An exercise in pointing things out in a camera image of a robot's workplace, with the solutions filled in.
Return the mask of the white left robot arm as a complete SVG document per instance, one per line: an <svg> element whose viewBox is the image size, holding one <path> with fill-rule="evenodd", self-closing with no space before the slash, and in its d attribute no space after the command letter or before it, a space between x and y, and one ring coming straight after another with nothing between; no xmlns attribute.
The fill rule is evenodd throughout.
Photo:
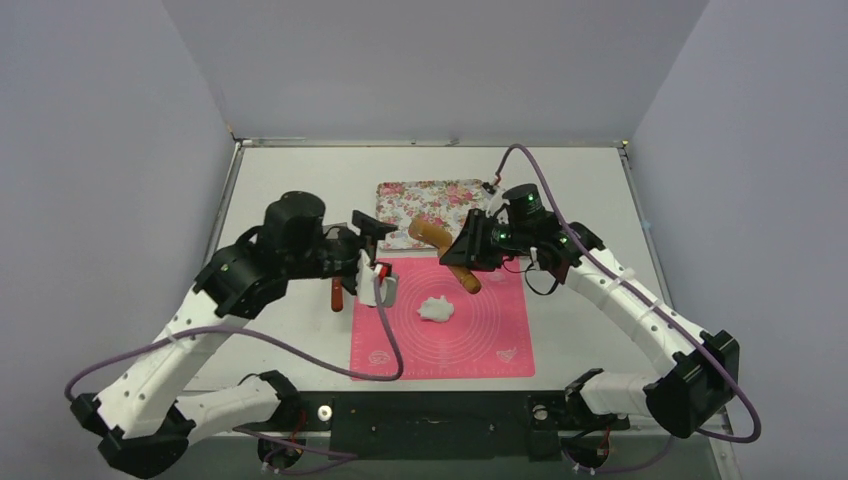
<svg viewBox="0 0 848 480"><path fill-rule="evenodd" d="M124 354L129 367L118 379L97 393L65 390L110 467L150 479L208 437L259 423L285 430L303 418L299 391L276 370L206 394L185 387L230 337L248 335L250 321L292 281L339 279L364 305L392 305L398 278L376 250L395 226L361 211L329 226L324 215L319 197L283 194L261 224L211 256L156 339Z"/></svg>

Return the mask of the white dough lump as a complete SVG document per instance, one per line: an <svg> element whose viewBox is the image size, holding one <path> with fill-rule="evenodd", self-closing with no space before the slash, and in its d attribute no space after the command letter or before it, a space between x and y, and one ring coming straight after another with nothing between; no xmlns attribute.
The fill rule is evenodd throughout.
<svg viewBox="0 0 848 480"><path fill-rule="evenodd" d="M455 312L455 306L444 295L427 298L417 310L417 314L422 320L439 324L448 322Z"/></svg>

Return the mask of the wooden rolling pin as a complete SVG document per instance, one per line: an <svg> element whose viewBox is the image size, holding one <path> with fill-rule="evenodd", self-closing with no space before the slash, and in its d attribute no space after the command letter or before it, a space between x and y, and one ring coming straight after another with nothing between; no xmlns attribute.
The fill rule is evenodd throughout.
<svg viewBox="0 0 848 480"><path fill-rule="evenodd" d="M453 237L447 230L426 221L423 217L416 217L411 221L408 234L413 239L435 248L439 257L453 244ZM481 291L481 282L469 269L458 266L448 266L448 269L466 292L475 295Z"/></svg>

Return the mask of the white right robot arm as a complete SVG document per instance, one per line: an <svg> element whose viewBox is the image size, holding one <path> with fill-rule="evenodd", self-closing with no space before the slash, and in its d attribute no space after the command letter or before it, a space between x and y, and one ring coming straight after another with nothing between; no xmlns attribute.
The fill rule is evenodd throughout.
<svg viewBox="0 0 848 480"><path fill-rule="evenodd" d="M441 264L493 272L527 257L559 285L593 304L643 353L651 375L592 369L566 389L564 413L578 427L601 416L652 418L669 434L688 438L736 395L740 346L726 331L711 334L644 291L603 241L585 225L561 225L534 184L503 195L496 213L474 208L440 255Z"/></svg>

